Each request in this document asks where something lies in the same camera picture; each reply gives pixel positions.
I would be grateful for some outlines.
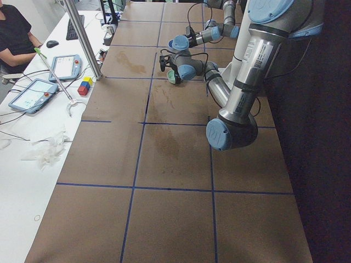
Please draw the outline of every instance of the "keyboard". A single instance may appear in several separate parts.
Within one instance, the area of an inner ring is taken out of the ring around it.
[[[81,19],[82,25],[84,25],[84,15],[79,15],[79,18]],[[68,21],[66,40],[74,40],[74,39],[78,39],[78,35],[70,19]]]

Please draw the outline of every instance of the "computer mouse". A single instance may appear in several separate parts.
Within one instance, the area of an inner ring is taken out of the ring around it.
[[[54,46],[58,45],[59,42],[57,42],[56,40],[49,40],[47,43],[46,43],[46,46],[48,48],[53,48]]]

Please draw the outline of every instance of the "brown tile floor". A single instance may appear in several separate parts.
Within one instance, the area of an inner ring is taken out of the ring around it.
[[[217,152],[203,81],[160,71],[156,53],[190,6],[127,6],[26,262],[311,263],[267,99],[258,139]],[[191,12],[200,28],[204,16]],[[220,66],[222,45],[206,48]]]

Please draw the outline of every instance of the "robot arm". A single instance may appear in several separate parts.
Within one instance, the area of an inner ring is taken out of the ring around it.
[[[189,80],[202,75],[215,101],[222,107],[206,129],[213,148],[224,151],[255,141],[258,129],[250,110],[280,46],[287,39],[321,32],[324,1],[248,1],[233,61],[222,75],[215,63],[191,58],[186,36],[174,39],[172,48],[177,53],[171,55],[169,63],[177,70],[179,78]],[[213,2],[217,4],[215,7],[222,8],[232,1]]]

